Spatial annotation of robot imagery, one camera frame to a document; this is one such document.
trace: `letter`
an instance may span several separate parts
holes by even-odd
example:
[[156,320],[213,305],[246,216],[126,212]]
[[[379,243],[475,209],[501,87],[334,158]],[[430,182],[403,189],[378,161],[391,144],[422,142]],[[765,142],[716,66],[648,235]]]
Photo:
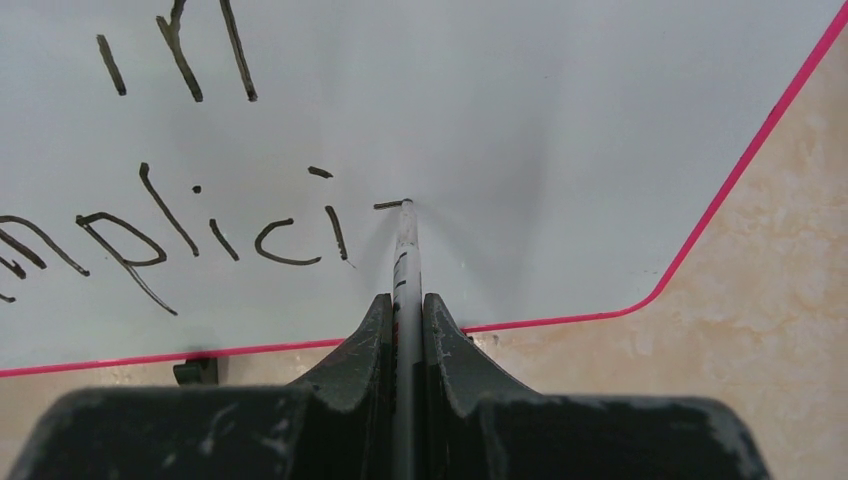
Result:
[[[65,253],[64,250],[59,248],[59,246],[56,245],[56,243],[53,242],[53,240],[51,240],[50,237],[47,236],[47,234],[44,233],[43,230],[38,228],[38,226],[36,226],[34,223],[30,222],[27,219],[24,219],[24,218],[21,218],[21,217],[16,217],[16,216],[13,216],[13,215],[2,215],[2,216],[0,216],[0,224],[10,223],[10,222],[11,223],[17,223],[19,225],[23,225],[23,226],[29,228],[30,230],[32,230],[33,233],[35,233],[36,235],[38,235],[39,238],[41,238],[41,241],[43,241],[45,244],[47,244],[47,246],[50,247],[50,249],[53,250],[56,253],[56,255],[59,256],[59,258],[61,258],[62,260],[65,261],[65,263],[67,263],[68,265],[73,267],[73,269],[76,270],[77,272],[79,272],[80,275],[82,275],[84,277],[91,275],[91,273],[88,270],[79,266],[79,264],[77,264],[77,262],[75,262],[73,259],[71,259],[71,257],[67,253]],[[14,248],[18,253],[20,253],[21,255],[26,257],[26,259],[29,260],[30,262],[32,262],[36,267],[38,267],[42,270],[47,268],[47,264],[44,263],[44,260],[42,260],[41,257],[39,257],[32,250],[30,250],[29,247],[27,247],[26,245],[19,242],[15,237],[13,237],[13,236],[9,235],[8,233],[6,233],[5,231],[3,231],[3,229],[0,229],[0,240],[6,242],[7,245]]]
[[404,198],[403,200],[395,200],[394,202],[384,202],[384,203],[375,203],[374,210],[385,210],[387,208],[394,208],[403,205],[403,202],[412,201],[408,198]]
[[159,31],[165,37],[165,43],[168,44],[168,48],[174,55],[174,61],[177,62],[177,67],[180,69],[189,91],[191,91],[191,96],[194,97],[195,102],[202,102],[203,92],[200,91],[200,85],[197,83],[191,67],[188,66],[188,61],[183,55],[183,48],[180,45],[180,17],[183,15],[185,2],[186,0],[174,0],[174,6],[171,8],[170,25],[162,16],[156,17],[156,25],[159,26]]
[[147,189],[147,193],[149,193],[150,196],[153,197],[153,200],[156,202],[156,205],[159,206],[159,209],[162,210],[162,213],[164,213],[168,221],[171,222],[171,225],[173,225],[174,228],[177,229],[177,232],[180,234],[180,236],[183,237],[183,240],[186,241],[188,247],[191,249],[191,254],[195,257],[200,255],[200,252],[197,250],[197,245],[194,244],[194,240],[192,240],[191,237],[188,236],[188,233],[186,233],[185,229],[183,229],[182,225],[180,225],[180,222],[178,222],[177,219],[174,218],[174,215],[171,213],[171,210],[168,208],[167,205],[165,205],[165,201],[162,200],[162,197],[160,197],[159,194],[156,192],[156,189],[153,188],[153,184],[150,183],[150,178],[148,178],[148,175],[150,175],[150,165],[145,162],[141,162],[141,168],[139,168],[138,170],[138,175],[141,177],[141,183],[144,184],[144,188]]
[[232,245],[230,245],[230,242],[228,242],[227,239],[224,238],[224,235],[221,234],[221,230],[218,228],[218,221],[215,220],[214,218],[210,218],[209,219],[209,228],[212,229],[212,233],[215,235],[215,238],[218,239],[218,242],[221,243],[221,246],[224,247],[224,250],[226,250],[227,253],[230,254],[230,257],[232,257],[233,260],[238,262],[238,253],[236,253],[236,251],[233,250],[233,247],[232,247]]
[[339,223],[339,217],[336,215],[336,210],[327,205],[324,207],[324,211],[327,212],[327,216],[330,217],[330,223],[333,224],[333,233],[336,235],[336,243],[339,245],[339,254],[342,257],[342,260],[347,261],[347,247],[344,244],[344,236],[342,235],[342,226]]
[[9,271],[14,273],[15,276],[20,278],[21,280],[26,278],[26,272],[24,271],[23,268],[21,268],[21,266],[18,264],[18,262],[12,260],[12,262],[9,263],[8,260],[6,260],[3,257],[0,257],[0,264],[2,264],[4,267],[8,268]]
[[321,178],[333,178],[333,174],[324,170],[323,168],[309,167],[306,169],[306,171],[308,171],[312,175],[317,175]]
[[230,43],[233,45],[233,53],[236,55],[236,66],[238,66],[241,75],[241,83],[244,84],[244,91],[247,92],[247,100],[255,102],[259,97],[256,95],[256,88],[254,88],[253,80],[250,78],[247,60],[244,58],[244,49],[241,47],[241,38],[238,36],[236,17],[233,15],[230,0],[221,0],[221,13],[224,15],[224,23],[227,25],[227,33],[230,34]]
[[292,260],[290,258],[283,258],[274,255],[273,253],[269,253],[264,248],[262,248],[262,241],[265,240],[265,237],[268,236],[275,228],[284,227],[286,225],[291,225],[294,223],[294,220],[291,218],[287,218],[285,220],[277,220],[276,222],[271,222],[262,229],[259,235],[256,237],[256,241],[253,242],[253,246],[256,248],[256,253],[262,255],[263,257],[273,260],[279,263],[285,263],[286,265],[296,265],[296,266],[306,266],[312,265],[313,263],[318,263],[321,261],[321,257],[310,258],[309,260]]
[[115,84],[115,90],[118,95],[124,96],[127,94],[127,86],[124,84],[124,79],[121,77],[121,71],[118,70],[118,65],[115,63],[115,57],[112,56],[112,49],[109,48],[109,41],[106,40],[106,35],[97,36],[97,45],[100,46],[100,56],[103,57],[103,63],[106,64],[106,70],[109,71],[109,76],[112,77],[112,83]]
[[[139,240],[146,243],[150,248],[152,248],[153,251],[156,252],[156,257],[150,260],[127,260],[123,257],[123,255],[118,253],[118,251],[115,250],[115,248],[112,247],[112,245],[110,245],[109,242],[107,242],[106,239],[104,239],[99,233],[97,233],[97,231],[94,230],[94,228],[91,226],[92,223],[98,220],[109,220],[110,222],[116,225],[124,227],[124,229],[126,229],[128,232],[132,233],[133,235],[138,237]],[[133,280],[135,280],[135,283],[139,287],[141,287],[142,290],[144,290],[144,293],[146,293],[151,299],[153,299],[154,302],[156,302],[160,307],[164,308],[168,313],[172,315],[177,315],[176,311],[166,305],[161,298],[156,296],[156,294],[153,293],[152,290],[150,290],[150,287],[147,286],[144,280],[138,275],[138,272],[135,271],[135,268],[133,268],[149,267],[152,265],[157,265],[167,260],[168,256],[165,253],[165,250],[162,249],[162,247],[160,247],[150,237],[141,233],[137,228],[133,227],[126,221],[110,213],[98,212],[88,215],[86,217],[83,217],[82,215],[77,215],[77,225],[82,227],[82,229],[85,230],[89,235],[91,235],[91,237],[96,240],[101,247],[103,247],[107,252],[109,252],[110,255],[112,255],[112,257],[118,262],[118,264],[123,267],[124,270],[127,271],[127,273],[130,274]]]

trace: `pink edge trim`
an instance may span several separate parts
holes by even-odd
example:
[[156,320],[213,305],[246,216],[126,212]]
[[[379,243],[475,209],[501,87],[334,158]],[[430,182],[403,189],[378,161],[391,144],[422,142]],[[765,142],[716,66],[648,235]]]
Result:
[[[573,315],[569,317],[553,317],[542,318],[538,320],[522,320],[517,322],[497,323],[492,325],[477,325],[474,327],[465,327],[462,329],[462,331],[465,333],[487,332],[492,330],[508,330],[513,328],[539,327],[543,325],[557,325],[561,323],[576,323],[587,322],[589,320],[616,318],[640,310],[649,303],[653,302],[654,299],[656,299],[659,294],[665,289],[669,280],[671,280],[671,277],[680,267],[680,264],[683,263],[683,260],[686,258],[686,255],[688,255],[689,251],[692,250],[692,247],[695,245],[695,242],[698,241],[698,238],[704,232],[704,229],[707,228],[707,224],[710,223],[710,220],[712,220],[713,216],[716,214],[719,207],[724,202],[724,199],[727,198],[727,195],[730,193],[730,190],[732,190],[733,186],[736,185],[736,182],[739,181],[739,177],[742,176],[742,173],[745,171],[745,169],[751,163],[751,160],[753,160],[754,156],[760,150],[760,147],[762,147],[763,143],[766,141],[766,138],[768,138],[769,134],[771,134],[771,131],[774,130],[774,127],[777,125],[777,122],[780,121],[780,119],[783,117],[783,114],[786,113],[786,109],[789,108],[789,105],[798,95],[798,92],[801,91],[801,88],[803,88],[804,84],[807,82],[807,79],[810,78],[810,75],[812,75],[819,62],[821,62],[822,58],[824,58],[825,54],[828,52],[828,50],[830,50],[830,47],[833,45],[833,42],[836,41],[837,37],[839,37],[839,34],[845,28],[846,23],[848,23],[848,0],[846,0],[845,3],[842,4],[842,7],[839,9],[839,12],[833,18],[833,21],[827,27],[821,39],[813,48],[813,51],[810,52],[810,55],[807,57],[807,60],[804,61],[804,64],[801,66],[801,69],[798,70],[797,74],[795,74],[795,78],[792,79],[792,82],[790,82],[789,87],[787,87],[786,91],[783,92],[783,95],[781,95],[780,99],[775,104],[771,113],[769,113],[768,117],[766,118],[766,121],[760,127],[759,131],[757,131],[757,134],[754,136],[754,139],[751,140],[751,143],[748,145],[748,148],[745,149],[745,152],[739,158],[739,162],[736,164],[736,166],[733,167],[733,170],[731,170],[730,175],[727,177],[727,180],[724,181],[724,184],[722,184],[715,198],[713,198],[712,202],[710,202],[710,205],[707,207],[707,210],[704,212],[704,214],[701,216],[701,219],[695,225],[695,229],[692,230],[692,233],[689,234],[689,237],[686,239],[686,242],[683,243],[683,247],[680,248],[680,251],[677,252],[677,255],[674,257],[674,260],[671,261],[671,264],[668,266],[668,269],[660,278],[660,281],[659,283],[657,283],[657,286],[654,287],[653,291],[651,291],[651,293],[648,294],[648,296],[645,297],[641,302],[615,312],[588,313],[585,315]],[[116,367],[121,365],[133,365],[138,363],[180,361],[197,357],[222,357],[232,355],[247,355],[253,353],[279,352],[283,350],[297,350],[303,348],[334,347],[342,343],[343,341],[343,338],[335,338],[330,340],[317,340],[313,342],[226,348],[222,350],[209,350],[204,352],[167,353],[162,355],[148,355],[143,357],[94,360],[90,362],[65,363],[60,365],[45,365],[38,367],[12,368],[8,370],[0,370],[0,378],[12,377],[17,375],[31,375],[36,373],[53,373],[63,372],[67,370],[81,370],[86,368]]]
[[189,360],[198,357],[230,357],[233,355],[269,353],[279,352],[283,350],[299,350],[303,348],[335,347],[343,341],[345,341],[344,338],[333,338],[330,340],[286,343],[283,345],[258,345],[255,347],[225,348],[221,350],[208,350],[204,352],[165,353],[162,355],[147,355],[143,357],[114,358],[109,360],[92,360],[89,362],[63,363],[59,365],[12,368],[9,370],[0,370],[0,378],[14,377],[16,375],[32,375],[36,373],[54,373],[64,372],[67,370],[82,370],[86,368],[117,367],[122,365],[133,365],[137,363],[173,362],[179,360]]

